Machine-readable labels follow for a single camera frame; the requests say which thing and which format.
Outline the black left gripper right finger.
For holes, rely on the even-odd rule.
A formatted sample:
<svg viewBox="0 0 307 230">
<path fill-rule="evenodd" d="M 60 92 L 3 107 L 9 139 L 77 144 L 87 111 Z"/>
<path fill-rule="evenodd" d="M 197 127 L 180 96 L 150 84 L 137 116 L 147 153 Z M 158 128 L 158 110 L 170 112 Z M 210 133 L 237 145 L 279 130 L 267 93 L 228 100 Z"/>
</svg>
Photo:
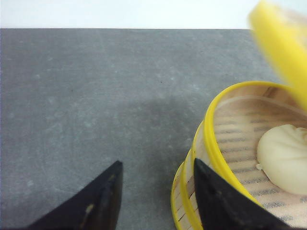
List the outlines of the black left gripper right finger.
<svg viewBox="0 0 307 230">
<path fill-rule="evenodd" d="M 202 160 L 194 160 L 196 199 L 205 230 L 290 230 L 291 227 L 231 186 Z"/>
</svg>

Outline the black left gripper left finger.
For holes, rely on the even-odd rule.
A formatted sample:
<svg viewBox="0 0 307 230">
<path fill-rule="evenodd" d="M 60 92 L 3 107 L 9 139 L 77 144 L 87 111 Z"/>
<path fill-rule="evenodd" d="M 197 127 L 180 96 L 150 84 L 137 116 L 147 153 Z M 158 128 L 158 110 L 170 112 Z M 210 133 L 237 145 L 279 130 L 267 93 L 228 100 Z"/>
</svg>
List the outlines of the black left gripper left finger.
<svg viewBox="0 0 307 230">
<path fill-rule="evenodd" d="M 28 230 L 114 230 L 122 201 L 123 163 L 114 162 Z"/>
</svg>

